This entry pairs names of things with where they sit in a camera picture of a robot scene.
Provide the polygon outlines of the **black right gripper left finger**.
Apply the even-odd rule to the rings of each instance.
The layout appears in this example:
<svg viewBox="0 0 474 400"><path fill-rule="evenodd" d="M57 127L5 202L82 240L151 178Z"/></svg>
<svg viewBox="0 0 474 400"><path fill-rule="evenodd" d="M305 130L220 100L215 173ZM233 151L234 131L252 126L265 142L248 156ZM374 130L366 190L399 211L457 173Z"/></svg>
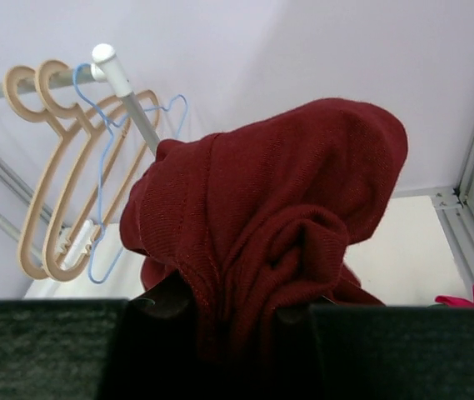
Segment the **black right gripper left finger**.
<svg viewBox="0 0 474 400"><path fill-rule="evenodd" d="M132 300L0 301L0 399L182 399L194 333L177 274Z"/></svg>

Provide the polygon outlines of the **maroon t-shirt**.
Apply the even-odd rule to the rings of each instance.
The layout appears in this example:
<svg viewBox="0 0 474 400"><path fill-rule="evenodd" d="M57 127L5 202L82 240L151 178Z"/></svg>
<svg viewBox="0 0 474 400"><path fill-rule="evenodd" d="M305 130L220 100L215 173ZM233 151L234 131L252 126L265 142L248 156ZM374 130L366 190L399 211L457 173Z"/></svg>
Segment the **maroon t-shirt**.
<svg viewBox="0 0 474 400"><path fill-rule="evenodd" d="M174 272L191 288L198 354L222 372L204 378L205 393L269 388L278 308L378 304L344 255L377 229L407 149L391 113L341 98L159 144L119 232L145 257L146 288Z"/></svg>

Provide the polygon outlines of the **white metal clothes rack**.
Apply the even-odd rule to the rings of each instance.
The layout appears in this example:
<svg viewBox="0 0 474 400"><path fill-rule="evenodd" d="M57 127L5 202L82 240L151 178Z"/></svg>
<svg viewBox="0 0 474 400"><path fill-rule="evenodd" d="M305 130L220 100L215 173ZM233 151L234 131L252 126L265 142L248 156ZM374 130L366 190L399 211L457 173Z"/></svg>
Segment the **white metal clothes rack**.
<svg viewBox="0 0 474 400"><path fill-rule="evenodd" d="M77 67L17 65L0 82L0 178L19 222L0 212L19 267L35 280L78 277L119 219L158 145L161 104L137 92L114 47L98 44Z"/></svg>

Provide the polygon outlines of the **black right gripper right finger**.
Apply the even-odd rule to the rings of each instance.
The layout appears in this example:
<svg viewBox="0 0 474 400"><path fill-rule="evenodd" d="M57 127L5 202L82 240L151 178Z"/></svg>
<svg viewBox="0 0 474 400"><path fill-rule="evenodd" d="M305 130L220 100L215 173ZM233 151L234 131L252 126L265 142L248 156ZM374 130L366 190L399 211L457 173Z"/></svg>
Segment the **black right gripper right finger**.
<svg viewBox="0 0 474 400"><path fill-rule="evenodd" d="M474 399L474 308L287 307L276 340L284 399Z"/></svg>

